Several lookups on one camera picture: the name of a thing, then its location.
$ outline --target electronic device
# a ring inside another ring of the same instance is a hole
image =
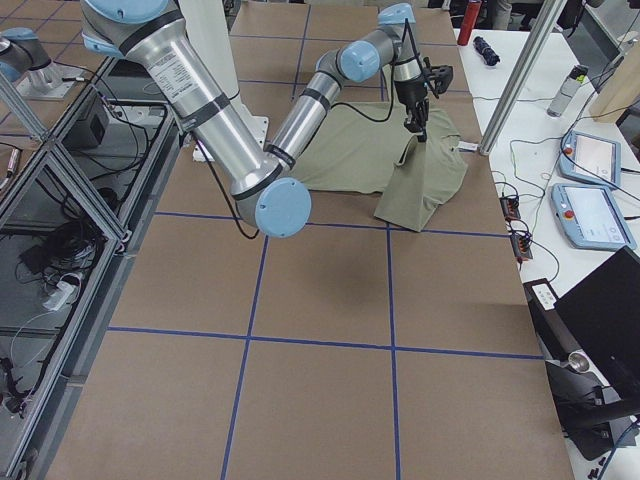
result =
[[[551,190],[556,216],[576,248],[616,251],[637,244],[611,190],[599,185],[556,184]]]
[[[619,186],[620,143],[572,130],[563,140],[558,165],[572,180]]]
[[[640,397],[639,286],[640,258],[623,247],[555,304],[571,334],[622,398]]]
[[[94,94],[63,143],[68,149],[95,148],[102,143],[108,125],[109,116]]]

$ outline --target metal frame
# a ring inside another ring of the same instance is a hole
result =
[[[106,79],[102,79],[115,63],[114,59],[105,60],[91,83],[106,82]],[[34,449],[38,455],[29,462],[29,478],[44,478],[46,475],[117,304],[120,286],[133,265],[132,252],[140,247],[177,157],[178,131],[173,117],[168,115],[158,126],[160,133],[137,173],[130,197],[123,204],[120,214],[114,214],[61,142],[94,94],[94,87],[87,84],[62,118],[48,130],[13,85],[0,74],[0,101],[7,104],[32,138],[41,142],[39,149],[32,154],[30,161],[0,199],[0,226],[7,223],[27,192],[34,187],[38,175],[48,168],[106,238],[102,255],[85,284],[83,295],[71,314],[69,326],[51,359],[45,379],[30,404],[31,413],[20,427],[20,438],[11,445],[14,449],[10,454],[11,461],[8,465],[0,465],[0,479],[14,478],[23,472],[25,458]],[[130,100],[136,104],[164,103]],[[127,253],[117,255],[127,238]],[[7,329],[2,331],[5,334],[9,332]],[[29,338],[51,336],[50,332],[38,329],[22,333]]]
[[[493,149],[504,124],[511,114],[511,110],[513,110],[518,100],[518,95],[520,95],[522,87],[524,87],[540,53],[542,53],[542,49],[547,43],[547,38],[549,38],[549,34],[566,3],[567,0],[545,0],[542,5],[542,10],[538,15],[533,30],[522,48],[522,53],[504,87],[504,92],[489,120],[482,141],[478,145],[478,151],[481,155],[489,155]]]

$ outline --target white table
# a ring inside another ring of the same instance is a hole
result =
[[[475,31],[471,38],[475,38],[476,35],[482,36],[500,56],[500,63],[496,67],[488,67],[484,64],[482,57],[476,53],[472,42],[465,47],[459,47],[469,88],[474,97],[478,123],[484,132],[498,101],[477,97],[493,99],[502,94],[528,34],[482,30]],[[564,37],[559,33],[551,34],[541,57],[520,93],[519,99],[552,98],[571,68],[578,63]],[[590,73],[597,76],[600,72]],[[560,118],[553,118],[546,114],[550,100],[519,101],[489,156],[492,169],[502,172],[506,176],[506,181],[512,183],[521,195],[525,193],[540,195],[539,189],[515,178],[509,149],[510,141],[515,139],[538,141],[562,136],[576,119],[578,112],[592,93],[591,84],[581,87]],[[583,115],[590,115],[588,108],[585,109]],[[619,141],[622,145],[622,166],[639,169],[636,158],[615,124],[597,123],[592,119],[584,119],[577,124],[575,129]],[[545,173],[548,172],[552,174],[548,182],[549,187],[555,183],[574,183],[561,177],[557,171],[552,171],[558,156],[559,140],[549,140],[540,145],[514,143],[513,148],[519,177],[545,186],[548,178]],[[494,175],[496,181],[503,180],[500,174]],[[640,175],[623,174],[622,188],[639,196]],[[502,186],[498,186],[498,191],[502,191]],[[512,192],[507,187],[505,193]],[[625,216],[640,214],[640,203],[636,200],[621,192],[615,192],[614,197]],[[521,199],[520,212],[530,227],[534,225],[538,203],[538,200],[530,197]],[[636,240],[640,240],[640,220],[629,222],[629,226]],[[550,188],[547,188],[540,206],[539,218],[534,230],[534,240],[551,250],[560,262],[560,272],[553,282],[553,287],[560,296],[612,255],[612,252],[578,250],[571,246],[552,211]],[[526,282],[542,277],[551,278],[556,269],[553,258],[535,245],[532,252],[534,259],[524,262],[522,266],[520,273],[522,281]],[[592,468],[598,467],[596,462],[584,460],[572,442],[567,441],[567,448],[570,452],[576,479],[585,479]],[[607,469],[605,480],[637,480],[639,477],[640,447],[635,447],[620,449],[616,453],[615,459]]]

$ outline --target silver arm segment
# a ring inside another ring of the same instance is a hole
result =
[[[268,235],[300,230],[311,201],[306,188],[286,178],[326,118],[346,80],[363,81],[393,63],[398,98],[426,138],[427,90],[416,52],[409,4],[389,7],[379,27],[318,62],[318,71],[263,151],[187,40],[174,0],[81,0],[85,46],[140,63],[158,84],[182,127],[215,157],[231,179],[231,195],[245,221]]]

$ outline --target white label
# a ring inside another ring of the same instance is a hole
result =
[[[458,142],[458,150],[468,150],[470,152],[475,152],[477,149],[477,143]]]
[[[553,310],[556,303],[556,296],[549,289],[549,286],[546,283],[542,283],[540,285],[534,285],[531,287],[533,293],[538,297],[538,301],[542,305],[545,310]]]
[[[175,53],[168,53],[154,63],[149,74],[171,103],[198,88],[197,82]]]

